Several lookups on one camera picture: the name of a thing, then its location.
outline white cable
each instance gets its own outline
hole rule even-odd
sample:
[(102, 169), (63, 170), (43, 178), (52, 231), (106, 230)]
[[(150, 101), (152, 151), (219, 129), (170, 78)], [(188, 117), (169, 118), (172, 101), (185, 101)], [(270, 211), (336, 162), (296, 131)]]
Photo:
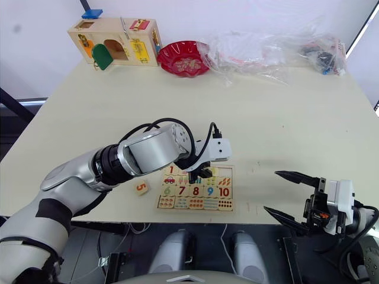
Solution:
[(127, 230), (127, 232), (126, 232), (126, 234), (125, 234), (125, 236), (123, 237), (123, 239), (120, 241), (120, 243), (118, 244), (118, 246), (112, 251), (112, 253), (114, 253), (121, 245), (122, 245), (122, 243), (124, 242), (124, 240), (126, 239), (126, 237), (128, 236), (128, 233), (129, 233), (129, 231), (130, 231), (130, 224), (128, 223), (128, 230)]
[(225, 243), (224, 243), (224, 240), (223, 240), (223, 237), (224, 237), (224, 234), (225, 234), (226, 228), (227, 228), (227, 224), (225, 224), (225, 228), (224, 228), (223, 233), (221, 234), (220, 240), (221, 240), (221, 242), (222, 242), (222, 244), (223, 244), (225, 254), (226, 254), (227, 258), (228, 258), (229, 261), (230, 261), (230, 265), (231, 265), (231, 267), (232, 267), (232, 269), (233, 269), (233, 273), (234, 273), (234, 274), (237, 274), (237, 271), (236, 271), (236, 269), (235, 269), (235, 266), (233, 265), (233, 260), (232, 260), (232, 258), (230, 257), (229, 253), (227, 252), (227, 250), (226, 250), (226, 246), (225, 246)]
[(129, 226), (130, 226), (130, 229), (131, 231), (136, 234), (136, 235), (139, 235), (139, 234), (142, 234), (143, 232), (146, 232), (150, 226), (151, 226), (152, 223), (149, 223), (149, 225), (146, 226), (146, 223), (143, 223), (143, 228), (141, 231), (137, 231), (134, 227), (133, 227), (133, 224), (132, 223), (129, 223)]
[(79, 278), (75, 278), (75, 279), (72, 279), (71, 281), (69, 281), (68, 284), (70, 284), (70, 283), (72, 283), (72, 282), (74, 282), (74, 281), (77, 281), (77, 280), (79, 280), (79, 279), (82, 279), (82, 278), (84, 278), (84, 277), (87, 277), (88, 275), (90, 275), (91, 273), (94, 273), (94, 272), (95, 272), (96, 270), (98, 270), (99, 268), (100, 268), (99, 266), (95, 267), (95, 268), (92, 269), (90, 272), (88, 272), (88, 273), (82, 275), (81, 277), (79, 277)]

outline white table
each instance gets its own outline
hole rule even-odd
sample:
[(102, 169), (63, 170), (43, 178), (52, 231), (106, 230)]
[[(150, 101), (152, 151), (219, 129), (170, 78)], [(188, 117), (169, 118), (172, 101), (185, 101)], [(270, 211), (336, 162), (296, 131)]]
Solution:
[(178, 78), (159, 67), (111, 66), (95, 71), (82, 62), (47, 100), (0, 165), (0, 214), (12, 215), (37, 194), (57, 165), (116, 143), (135, 126), (162, 117), (189, 125), (204, 138), (214, 121), (232, 144), (235, 213), (155, 209), (162, 172), (115, 188), (88, 215), (115, 222), (275, 223), (263, 205), (301, 218), (313, 188), (274, 174), (296, 170), (326, 179), (352, 179), (356, 199), (379, 206), (379, 119), (349, 76), (290, 69), (289, 85), (237, 77), (225, 87), (212, 73)]

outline white wall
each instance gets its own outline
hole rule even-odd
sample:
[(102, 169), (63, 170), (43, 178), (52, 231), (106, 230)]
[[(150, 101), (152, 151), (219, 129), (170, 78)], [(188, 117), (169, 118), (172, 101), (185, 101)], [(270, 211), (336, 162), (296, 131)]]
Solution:
[(348, 69), (374, 106), (379, 101), (379, 13), (351, 52)]
[[(103, 17), (157, 19), (163, 44), (216, 30), (293, 33), (317, 24), (350, 45), (376, 0), (88, 2)], [(66, 30), (82, 14), (79, 0), (0, 0), (0, 86), (15, 98), (49, 96), (81, 59)]]

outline blue object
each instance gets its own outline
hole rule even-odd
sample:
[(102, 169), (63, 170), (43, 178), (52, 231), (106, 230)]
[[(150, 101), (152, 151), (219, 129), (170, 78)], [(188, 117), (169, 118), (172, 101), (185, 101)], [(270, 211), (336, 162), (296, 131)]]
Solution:
[(102, 9), (89, 9), (82, 15), (83, 19), (97, 19), (102, 13)]

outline orange component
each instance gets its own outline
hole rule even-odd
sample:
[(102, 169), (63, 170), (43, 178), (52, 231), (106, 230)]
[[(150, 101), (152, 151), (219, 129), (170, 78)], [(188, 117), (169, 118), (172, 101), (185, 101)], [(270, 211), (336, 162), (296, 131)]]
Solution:
[(327, 213), (320, 213), (320, 217), (324, 218), (324, 219), (328, 219), (329, 218), (329, 214), (327, 214)]

